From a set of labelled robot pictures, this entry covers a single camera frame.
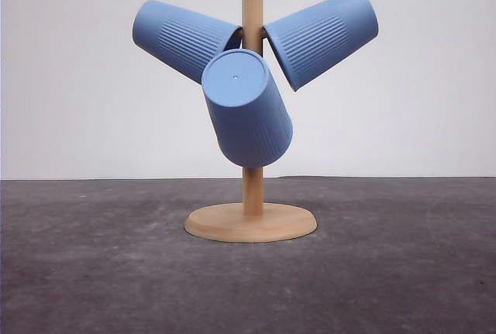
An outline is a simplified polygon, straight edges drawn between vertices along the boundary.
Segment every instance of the ribbed cup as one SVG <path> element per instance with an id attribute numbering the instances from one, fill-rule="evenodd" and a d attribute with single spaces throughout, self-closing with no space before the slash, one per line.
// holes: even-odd
<path id="1" fill-rule="evenodd" d="M 260 55 L 221 53 L 208 63 L 201 84 L 219 147 L 230 161 L 262 167 L 284 154 L 293 125 Z"/>
<path id="2" fill-rule="evenodd" d="M 202 72 L 215 55 L 239 47 L 241 38 L 234 36 L 238 28 L 198 12 L 148 1 L 134 20 L 133 40 L 157 59 L 201 83 Z"/>
<path id="3" fill-rule="evenodd" d="M 295 91 L 378 33 L 377 18 L 369 0 L 327 0 L 264 28 Z"/>

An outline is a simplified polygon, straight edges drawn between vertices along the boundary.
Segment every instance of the round wooden base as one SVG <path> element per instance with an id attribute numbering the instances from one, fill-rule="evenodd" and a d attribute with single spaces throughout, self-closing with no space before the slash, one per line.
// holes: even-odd
<path id="1" fill-rule="evenodd" d="M 243 204 L 199 208 L 186 219 L 184 229 L 204 239 L 231 243 L 265 243 L 307 235 L 317 228 L 308 210 L 291 205 L 263 204 L 262 215 L 244 215 Z"/>

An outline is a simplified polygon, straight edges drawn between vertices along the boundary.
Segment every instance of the blue cup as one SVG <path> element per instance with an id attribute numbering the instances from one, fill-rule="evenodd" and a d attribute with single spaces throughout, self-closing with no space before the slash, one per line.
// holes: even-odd
<path id="1" fill-rule="evenodd" d="M 272 164 L 289 147 L 293 125 L 265 60 L 251 50 L 214 57 L 201 78 L 219 147 L 236 165 Z"/>
<path id="2" fill-rule="evenodd" d="M 224 50 L 239 48 L 240 26 L 177 6 L 148 1 L 138 11 L 133 40 L 193 81 L 202 82 L 207 63 Z"/>
<path id="3" fill-rule="evenodd" d="M 378 33 L 377 18 L 369 0 L 327 0 L 264 28 L 295 91 Z"/>

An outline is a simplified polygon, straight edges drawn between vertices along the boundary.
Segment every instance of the upside-down cup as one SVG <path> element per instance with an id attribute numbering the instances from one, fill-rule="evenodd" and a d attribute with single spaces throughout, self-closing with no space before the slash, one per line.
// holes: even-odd
<path id="1" fill-rule="evenodd" d="M 236 165 L 263 167 L 289 147 L 293 125 L 265 60 L 230 50 L 208 63 L 201 79 L 220 150 Z"/>
<path id="2" fill-rule="evenodd" d="M 202 72 L 218 53 L 239 48 L 240 26 L 168 5 L 148 1 L 133 24 L 134 43 L 193 81 L 202 82 Z"/>
<path id="3" fill-rule="evenodd" d="M 327 0 L 264 28 L 295 91 L 378 33 L 377 17 L 369 0 Z"/>

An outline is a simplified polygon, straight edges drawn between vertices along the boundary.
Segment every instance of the wooden pole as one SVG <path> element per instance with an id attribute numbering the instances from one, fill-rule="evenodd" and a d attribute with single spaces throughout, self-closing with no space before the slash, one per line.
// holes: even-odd
<path id="1" fill-rule="evenodd" d="M 243 0 L 243 48 L 262 54 L 264 0 Z M 243 168 L 243 214 L 264 212 L 264 168 Z"/>

